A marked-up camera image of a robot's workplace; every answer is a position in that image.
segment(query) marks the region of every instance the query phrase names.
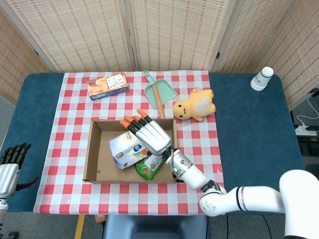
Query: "wooden handle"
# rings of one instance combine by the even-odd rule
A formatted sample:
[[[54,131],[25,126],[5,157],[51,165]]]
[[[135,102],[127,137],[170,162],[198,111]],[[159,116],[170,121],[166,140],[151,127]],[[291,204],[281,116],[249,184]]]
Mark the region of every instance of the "wooden handle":
[[[163,105],[161,104],[161,100],[160,100],[160,94],[159,94],[159,90],[156,84],[152,85],[153,88],[153,93],[154,93],[154,97],[155,97],[155,101],[156,101],[156,105],[158,106],[158,111],[159,111],[159,117],[161,119],[165,118],[165,113],[163,110]]]

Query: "stuffed toy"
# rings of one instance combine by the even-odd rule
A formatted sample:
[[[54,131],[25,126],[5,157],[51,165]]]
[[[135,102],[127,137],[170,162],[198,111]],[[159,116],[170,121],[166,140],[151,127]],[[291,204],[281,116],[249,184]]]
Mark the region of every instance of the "stuffed toy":
[[[203,121],[202,117],[216,111],[212,103],[213,96],[212,90],[197,91],[197,88],[194,88],[188,99],[177,101],[173,105],[173,114],[181,120],[193,117],[197,121]]]

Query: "dustpan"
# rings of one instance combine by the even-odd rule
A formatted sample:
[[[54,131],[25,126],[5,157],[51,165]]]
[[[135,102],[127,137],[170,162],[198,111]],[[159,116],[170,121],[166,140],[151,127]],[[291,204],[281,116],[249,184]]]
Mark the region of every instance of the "dustpan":
[[[157,109],[158,107],[157,107],[154,92],[152,89],[153,84],[155,84],[158,87],[160,100],[163,105],[177,96],[176,91],[172,88],[172,86],[166,80],[158,79],[155,81],[148,71],[144,71],[144,76],[150,83],[145,88],[145,95],[150,101],[154,109]]]

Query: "woven panel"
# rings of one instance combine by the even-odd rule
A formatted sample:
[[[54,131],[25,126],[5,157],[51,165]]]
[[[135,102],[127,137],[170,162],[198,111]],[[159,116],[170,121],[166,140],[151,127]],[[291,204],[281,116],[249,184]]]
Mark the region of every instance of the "woven panel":
[[[245,0],[221,52],[216,72],[245,73],[266,38],[284,17],[291,0]]]
[[[7,0],[57,71],[132,70],[117,0]]]
[[[319,84],[319,4],[303,0],[289,16],[257,69],[271,66],[283,81],[288,103]]]
[[[49,69],[1,11],[0,35],[0,93],[15,104],[25,77]]]
[[[228,0],[131,0],[141,70],[208,70]]]

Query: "white cable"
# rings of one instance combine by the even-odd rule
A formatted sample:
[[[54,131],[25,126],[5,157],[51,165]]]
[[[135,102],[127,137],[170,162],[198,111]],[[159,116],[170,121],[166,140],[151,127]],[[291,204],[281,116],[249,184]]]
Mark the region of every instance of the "white cable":
[[[313,117],[300,116],[300,115],[296,116],[296,118],[303,124],[303,126],[305,126],[305,124],[304,124],[304,122],[303,122],[301,119],[299,119],[299,117],[304,117],[304,118],[308,118],[308,119],[312,119],[312,120],[319,119],[319,113],[318,113],[318,111],[317,111],[317,110],[312,106],[312,104],[310,104],[310,102],[309,102],[309,99],[310,99],[310,98],[312,98],[312,96],[310,96],[310,97],[307,99],[307,102],[308,102],[308,104],[310,105],[310,107],[315,111],[315,113],[317,114],[317,117],[316,117],[316,118],[313,118]]]

